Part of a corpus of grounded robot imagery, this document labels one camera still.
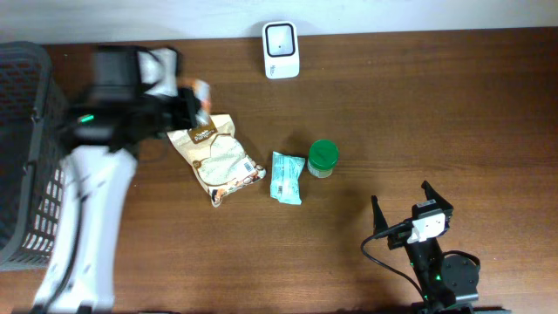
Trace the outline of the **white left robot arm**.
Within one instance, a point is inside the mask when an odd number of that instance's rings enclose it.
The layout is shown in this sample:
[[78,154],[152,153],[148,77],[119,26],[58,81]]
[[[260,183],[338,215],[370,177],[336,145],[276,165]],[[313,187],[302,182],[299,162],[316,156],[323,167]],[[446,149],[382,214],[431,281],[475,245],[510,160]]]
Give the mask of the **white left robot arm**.
[[100,45],[92,84],[57,127],[64,198],[51,258],[33,313],[109,313],[126,195],[143,140],[197,127],[207,118],[190,87],[178,84],[171,48]]

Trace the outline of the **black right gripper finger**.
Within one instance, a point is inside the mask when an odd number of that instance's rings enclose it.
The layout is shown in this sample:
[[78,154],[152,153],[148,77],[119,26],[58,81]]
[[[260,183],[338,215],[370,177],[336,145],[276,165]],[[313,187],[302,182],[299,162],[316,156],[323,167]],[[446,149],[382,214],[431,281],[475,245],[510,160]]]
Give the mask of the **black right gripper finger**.
[[373,212],[373,233],[376,235],[388,229],[388,224],[379,206],[378,198],[375,195],[371,197],[371,205]]
[[423,181],[421,187],[428,201],[435,201],[442,210],[450,210],[452,208],[452,204],[443,198],[428,181]]

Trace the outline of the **teal snack packet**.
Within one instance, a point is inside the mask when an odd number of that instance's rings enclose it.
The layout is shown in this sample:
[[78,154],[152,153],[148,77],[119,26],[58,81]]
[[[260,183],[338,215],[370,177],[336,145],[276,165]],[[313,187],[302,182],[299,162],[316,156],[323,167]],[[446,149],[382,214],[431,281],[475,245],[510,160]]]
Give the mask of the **teal snack packet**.
[[301,205],[299,177],[304,166],[302,157],[273,152],[270,196],[280,203]]

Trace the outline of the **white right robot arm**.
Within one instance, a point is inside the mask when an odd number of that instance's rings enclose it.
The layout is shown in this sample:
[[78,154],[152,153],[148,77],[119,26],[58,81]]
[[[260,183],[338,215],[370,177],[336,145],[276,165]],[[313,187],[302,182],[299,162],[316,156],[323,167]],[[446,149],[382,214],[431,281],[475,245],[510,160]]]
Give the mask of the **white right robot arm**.
[[[460,250],[444,251],[438,238],[450,228],[453,205],[428,182],[421,188],[425,201],[412,206],[412,216],[389,226],[379,207],[378,198],[371,197],[373,234],[365,238],[360,249],[365,257],[410,282],[422,298],[415,305],[418,313],[472,313],[472,303],[479,299],[480,259]],[[385,238],[388,249],[403,248],[415,274],[405,273],[379,261],[365,249],[368,242]]]

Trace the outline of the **orange tissue packet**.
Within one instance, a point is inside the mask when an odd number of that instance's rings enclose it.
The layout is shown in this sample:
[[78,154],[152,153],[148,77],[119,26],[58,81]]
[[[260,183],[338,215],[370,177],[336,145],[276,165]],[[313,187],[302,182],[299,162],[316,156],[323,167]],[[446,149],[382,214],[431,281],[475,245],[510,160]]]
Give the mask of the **orange tissue packet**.
[[185,87],[189,87],[195,98],[200,102],[200,108],[196,110],[195,118],[199,126],[207,126],[210,124],[211,98],[210,85],[197,78],[183,78],[181,83]]

